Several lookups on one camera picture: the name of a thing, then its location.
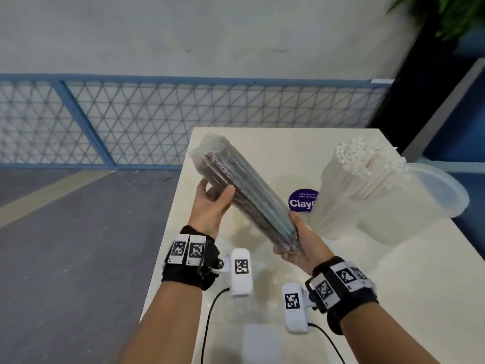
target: left hand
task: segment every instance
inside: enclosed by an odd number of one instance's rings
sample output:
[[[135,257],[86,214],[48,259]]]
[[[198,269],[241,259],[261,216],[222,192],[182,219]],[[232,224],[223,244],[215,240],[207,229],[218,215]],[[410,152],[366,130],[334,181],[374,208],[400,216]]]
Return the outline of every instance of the left hand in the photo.
[[[204,178],[197,185],[188,225],[216,239],[222,216],[231,206],[236,188],[233,185],[227,185],[220,197],[214,200],[212,188],[206,192],[206,186],[207,180]]]

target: right hand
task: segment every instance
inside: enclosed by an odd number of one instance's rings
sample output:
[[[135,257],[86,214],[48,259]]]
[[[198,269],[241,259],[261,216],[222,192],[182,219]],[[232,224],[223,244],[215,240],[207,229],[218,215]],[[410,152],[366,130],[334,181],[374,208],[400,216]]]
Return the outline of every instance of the right hand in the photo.
[[[275,246],[273,247],[273,252],[280,255],[285,261],[300,267],[308,275],[311,275],[316,266],[335,257],[335,254],[315,232],[305,226],[295,212],[290,212],[289,215],[298,229],[302,252],[290,254],[279,251]]]

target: forearm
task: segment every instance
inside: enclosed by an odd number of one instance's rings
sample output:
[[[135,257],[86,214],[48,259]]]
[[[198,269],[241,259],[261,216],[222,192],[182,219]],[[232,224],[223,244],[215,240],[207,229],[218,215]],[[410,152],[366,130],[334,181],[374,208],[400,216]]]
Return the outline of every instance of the forearm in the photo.
[[[196,344],[202,290],[162,282],[121,364],[189,364]]]
[[[359,364],[438,364],[377,303],[348,313],[341,328]]]

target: white wall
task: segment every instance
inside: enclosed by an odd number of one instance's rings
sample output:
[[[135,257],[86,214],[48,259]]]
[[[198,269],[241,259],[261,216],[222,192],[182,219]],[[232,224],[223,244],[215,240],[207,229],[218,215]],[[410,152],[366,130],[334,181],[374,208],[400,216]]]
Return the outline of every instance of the white wall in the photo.
[[[0,72],[391,78],[392,0],[0,0]]]

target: hand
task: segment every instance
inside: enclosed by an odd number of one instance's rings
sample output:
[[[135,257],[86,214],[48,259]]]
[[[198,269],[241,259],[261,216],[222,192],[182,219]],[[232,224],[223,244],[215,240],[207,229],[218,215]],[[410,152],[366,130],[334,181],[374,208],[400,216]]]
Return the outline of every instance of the hand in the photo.
[[[335,257],[335,254],[315,232],[305,226],[296,213],[290,212],[289,216],[298,229],[302,252],[299,254],[280,252],[275,246],[273,247],[273,252],[281,255],[285,261],[293,263],[311,275],[316,266]]]
[[[220,197],[215,199],[213,188],[206,192],[206,186],[207,180],[204,178],[197,185],[188,225],[216,239],[222,216],[231,206],[236,188],[233,185],[227,185]]]

